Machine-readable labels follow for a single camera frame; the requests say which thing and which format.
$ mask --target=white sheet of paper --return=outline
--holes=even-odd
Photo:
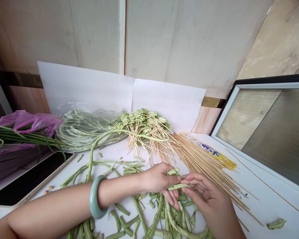
[[[157,111],[174,132],[191,132],[205,93],[206,89],[135,79],[132,110]]]
[[[40,77],[53,115],[68,102],[89,102],[96,109],[131,112],[134,78],[104,71],[38,61]]]

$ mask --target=jade bangle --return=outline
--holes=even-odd
[[[97,189],[100,181],[104,179],[107,179],[107,177],[105,177],[104,175],[98,176],[94,180],[90,191],[90,210],[92,217],[94,217],[95,219],[101,219],[102,217],[104,217],[104,215],[107,213],[107,210],[109,209],[105,208],[101,210],[97,202]]]

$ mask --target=forearm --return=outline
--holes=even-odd
[[[100,208],[106,208],[138,193],[140,191],[138,177],[131,175],[102,180],[97,193]],[[91,217],[89,207],[91,186],[92,183],[79,184],[39,197],[2,218],[0,231],[9,231],[11,235],[14,232],[17,237],[25,239],[57,238]]]

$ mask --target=purple plastic bag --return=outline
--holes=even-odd
[[[46,150],[47,146],[35,144],[0,144],[0,180],[38,159],[40,151]]]
[[[32,126],[29,130],[18,130],[28,124]],[[18,110],[12,114],[0,118],[0,126],[9,126],[14,124],[13,130],[15,132],[25,134],[37,131],[43,128],[47,136],[52,137],[55,129],[60,126],[62,121],[51,114],[30,114],[25,110]]]

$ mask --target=left hand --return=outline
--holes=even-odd
[[[167,172],[174,167],[167,163],[159,163],[154,167],[140,173],[141,182],[144,186],[144,191],[142,194],[151,192],[158,193],[162,192],[163,195],[167,198],[168,202],[179,210],[179,205],[176,198],[179,196],[178,190],[168,191],[166,188],[170,185],[180,183],[181,176],[173,175],[167,176]]]

